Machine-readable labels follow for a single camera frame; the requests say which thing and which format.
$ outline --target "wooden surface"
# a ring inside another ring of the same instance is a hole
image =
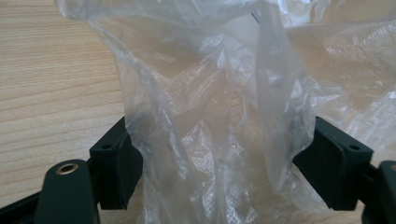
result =
[[[123,116],[111,53],[50,0],[0,0],[0,207],[40,190],[54,164],[87,159]],[[135,223],[141,185],[128,211],[103,223]],[[299,215],[300,223],[359,223],[360,212]]]

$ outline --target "light wood tabletop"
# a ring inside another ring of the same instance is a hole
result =
[[[90,28],[63,18],[51,0],[0,0],[0,207],[40,191],[54,164],[88,149],[124,114],[110,51]],[[102,223],[135,223],[127,211]],[[301,223],[360,223],[353,213],[301,215]]]

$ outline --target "metal ring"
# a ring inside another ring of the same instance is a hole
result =
[[[56,170],[57,175],[68,175],[78,169],[78,164],[67,163]]]

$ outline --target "screw hole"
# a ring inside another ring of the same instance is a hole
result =
[[[102,146],[102,149],[111,149],[113,146],[111,146],[111,145],[103,145]]]
[[[77,170],[78,168],[78,164],[76,163],[68,163],[66,165],[63,165],[61,167],[59,167],[56,170],[56,174],[58,175],[68,175],[70,173],[73,173],[75,170]]]
[[[357,146],[349,146],[350,148],[354,149],[354,150],[359,150],[360,148]]]

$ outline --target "crumpled plastic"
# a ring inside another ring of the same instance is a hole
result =
[[[268,2],[55,0],[115,55],[144,158],[140,223],[324,211],[291,164],[316,114],[396,160],[396,3]]]

